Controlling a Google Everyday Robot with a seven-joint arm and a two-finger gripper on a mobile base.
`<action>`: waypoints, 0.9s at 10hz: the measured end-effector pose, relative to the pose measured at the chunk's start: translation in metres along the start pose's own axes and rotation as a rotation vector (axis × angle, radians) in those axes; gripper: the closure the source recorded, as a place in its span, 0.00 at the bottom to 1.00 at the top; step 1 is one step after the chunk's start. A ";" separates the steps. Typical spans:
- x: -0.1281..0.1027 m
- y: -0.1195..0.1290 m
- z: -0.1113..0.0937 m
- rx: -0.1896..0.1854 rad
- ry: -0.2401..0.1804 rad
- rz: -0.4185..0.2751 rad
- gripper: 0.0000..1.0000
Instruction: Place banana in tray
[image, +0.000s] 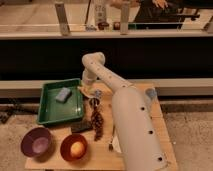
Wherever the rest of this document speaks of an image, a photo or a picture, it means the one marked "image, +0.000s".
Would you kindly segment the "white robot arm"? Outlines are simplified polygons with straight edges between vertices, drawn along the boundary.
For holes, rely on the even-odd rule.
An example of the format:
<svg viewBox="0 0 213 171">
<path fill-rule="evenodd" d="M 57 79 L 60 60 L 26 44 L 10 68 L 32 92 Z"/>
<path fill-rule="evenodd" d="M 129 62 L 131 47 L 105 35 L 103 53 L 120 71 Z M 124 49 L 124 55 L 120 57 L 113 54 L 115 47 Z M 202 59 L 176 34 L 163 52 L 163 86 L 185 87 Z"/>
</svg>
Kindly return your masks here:
<svg viewBox="0 0 213 171">
<path fill-rule="evenodd" d="M 88 93 L 100 79 L 113 92 L 112 115 L 126 171 L 169 171 L 168 162 L 154 130 L 145 94 L 133 83 L 104 66 L 102 52 L 82 57 L 82 85 Z"/>
</svg>

